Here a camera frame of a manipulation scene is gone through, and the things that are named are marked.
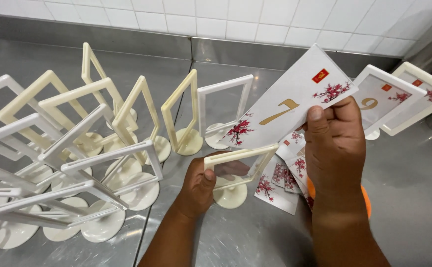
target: fingernail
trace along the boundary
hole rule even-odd
[[[323,113],[323,109],[320,106],[312,108],[310,110],[310,114],[309,114],[310,119],[312,119],[312,120],[319,120],[319,119],[321,119],[321,114],[322,113]]]
[[[211,181],[211,180],[213,180],[213,177],[211,177],[211,176],[209,176],[209,175],[207,175],[206,173],[205,173],[205,178],[208,180],[208,181]]]

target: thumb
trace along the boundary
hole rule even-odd
[[[330,145],[333,137],[330,133],[330,126],[325,117],[325,111],[321,106],[312,106],[307,115],[308,131],[315,146]]]
[[[215,185],[216,185],[216,174],[212,170],[207,169],[204,172],[203,178],[201,179],[201,183],[199,183],[199,186],[203,191],[212,191]]]

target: gold number 9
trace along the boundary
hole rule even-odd
[[[371,100],[373,100],[373,103],[368,106],[367,103]],[[377,106],[377,100],[374,98],[368,97],[368,98],[363,99],[361,101],[361,104],[363,104],[363,106],[365,106],[365,107],[360,108],[360,110],[368,110],[368,109],[375,108]]]

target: right hand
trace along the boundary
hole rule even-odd
[[[307,123],[301,128],[307,141],[307,174],[313,181],[317,199],[337,201],[358,196],[366,141],[355,99],[349,96],[326,110],[311,107]]]

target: red logo emblem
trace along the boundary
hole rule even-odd
[[[328,76],[329,72],[326,71],[325,69],[320,70],[320,72],[318,72],[317,75],[315,75],[315,77],[312,78],[312,80],[315,83],[319,83],[321,80],[323,80],[326,76]]]
[[[415,85],[415,86],[419,86],[419,85],[421,85],[422,83],[423,83],[423,82],[422,82],[421,80],[417,79],[417,80],[415,80],[412,84]]]
[[[391,88],[392,88],[392,86],[390,86],[390,85],[384,85],[383,86],[383,88],[381,88],[381,89],[383,89],[384,91],[389,91],[389,90],[391,90]]]

